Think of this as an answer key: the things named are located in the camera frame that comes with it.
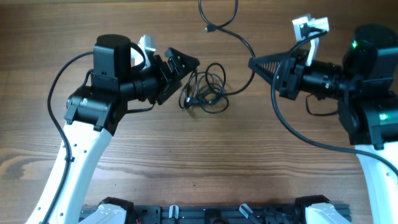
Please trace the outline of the black cable micro USB plug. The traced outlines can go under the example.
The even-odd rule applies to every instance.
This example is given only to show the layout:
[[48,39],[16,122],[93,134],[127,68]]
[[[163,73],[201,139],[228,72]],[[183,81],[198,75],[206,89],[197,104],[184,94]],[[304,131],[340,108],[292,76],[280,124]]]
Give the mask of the black cable micro USB plug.
[[182,88],[179,98],[178,105],[182,111],[186,111],[193,105],[199,105],[199,99],[197,97],[198,92],[198,72],[193,71],[188,79],[188,82]]

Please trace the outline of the black cable blue USB plug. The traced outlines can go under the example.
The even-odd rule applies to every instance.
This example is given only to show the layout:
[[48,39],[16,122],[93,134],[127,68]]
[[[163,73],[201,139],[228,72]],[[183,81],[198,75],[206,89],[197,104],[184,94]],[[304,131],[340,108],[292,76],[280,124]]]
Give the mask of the black cable blue USB plug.
[[[219,67],[222,76],[210,72],[211,67]],[[224,112],[229,106],[229,99],[225,95],[226,72],[220,63],[211,63],[204,72],[199,72],[199,76],[195,80],[197,88],[196,97],[200,108],[209,114],[218,114]],[[211,110],[209,107],[217,106],[224,102],[225,105],[221,109]]]

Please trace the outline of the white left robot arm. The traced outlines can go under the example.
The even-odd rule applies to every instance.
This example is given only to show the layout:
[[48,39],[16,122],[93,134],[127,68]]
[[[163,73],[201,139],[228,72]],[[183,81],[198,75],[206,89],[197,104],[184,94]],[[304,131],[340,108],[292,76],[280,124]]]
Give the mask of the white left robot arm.
[[96,165],[133,100],[161,105],[199,59],[169,48],[163,57],[119,34],[97,38],[93,68],[67,100],[62,143],[29,223],[77,223]]

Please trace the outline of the black cable gold plug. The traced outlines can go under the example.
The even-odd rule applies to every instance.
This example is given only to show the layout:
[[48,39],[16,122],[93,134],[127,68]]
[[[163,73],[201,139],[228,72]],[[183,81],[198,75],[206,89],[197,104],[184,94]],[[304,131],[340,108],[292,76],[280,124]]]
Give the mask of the black cable gold plug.
[[[229,20],[228,20],[227,22],[225,22],[224,24],[221,24],[221,25],[216,25],[216,24],[210,22],[210,21],[206,18],[205,13],[203,12],[202,0],[198,0],[198,10],[199,10],[199,12],[200,12],[201,18],[202,18],[203,21],[206,23],[207,32],[214,32],[214,31],[218,30],[218,31],[220,31],[220,32],[224,32],[225,34],[228,34],[228,35],[230,35],[230,36],[233,36],[233,37],[237,38],[239,41],[241,41],[241,42],[246,46],[246,48],[249,50],[249,53],[251,54],[251,56],[252,56],[253,58],[255,58],[256,55],[255,55],[255,53],[254,53],[252,47],[250,46],[250,44],[249,44],[243,37],[241,37],[240,35],[238,35],[238,34],[236,34],[236,33],[234,33],[234,32],[231,32],[231,31],[229,31],[229,30],[224,29],[224,27],[226,27],[227,25],[229,25],[230,23],[232,23],[232,21],[233,21],[234,18],[236,17],[236,15],[237,15],[237,13],[238,13],[238,4],[239,4],[239,1],[238,1],[238,0],[235,0],[235,1],[234,1],[234,11],[233,11],[233,15],[229,18]],[[242,91],[244,91],[244,90],[251,84],[251,82],[252,82],[252,80],[254,79],[254,76],[255,76],[255,72],[252,72],[252,74],[251,74],[251,76],[250,76],[248,82],[247,82],[242,88],[240,88],[239,90],[233,91],[233,92],[231,92],[231,93],[222,93],[222,92],[220,92],[220,91],[219,91],[219,92],[216,92],[215,89],[212,87],[212,85],[209,83],[208,77],[207,77],[207,75],[208,75],[208,69],[209,69],[210,67],[211,67],[211,65],[209,65],[209,66],[206,68],[206,71],[205,71],[205,80],[206,80],[206,83],[207,83],[209,89],[210,89],[214,94],[219,95],[219,96],[230,96],[230,95],[237,95],[237,94],[241,93]]]

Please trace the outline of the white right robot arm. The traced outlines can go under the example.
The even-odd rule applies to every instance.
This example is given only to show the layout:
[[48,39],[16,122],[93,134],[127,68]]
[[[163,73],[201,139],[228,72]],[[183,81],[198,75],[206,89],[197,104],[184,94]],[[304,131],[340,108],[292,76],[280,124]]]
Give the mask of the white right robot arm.
[[336,114],[361,164],[374,223],[397,222],[397,34],[379,24],[355,29],[341,65],[310,58],[304,45],[327,34],[303,25],[287,52],[254,57],[249,68],[271,86],[272,103],[301,91],[337,101]]

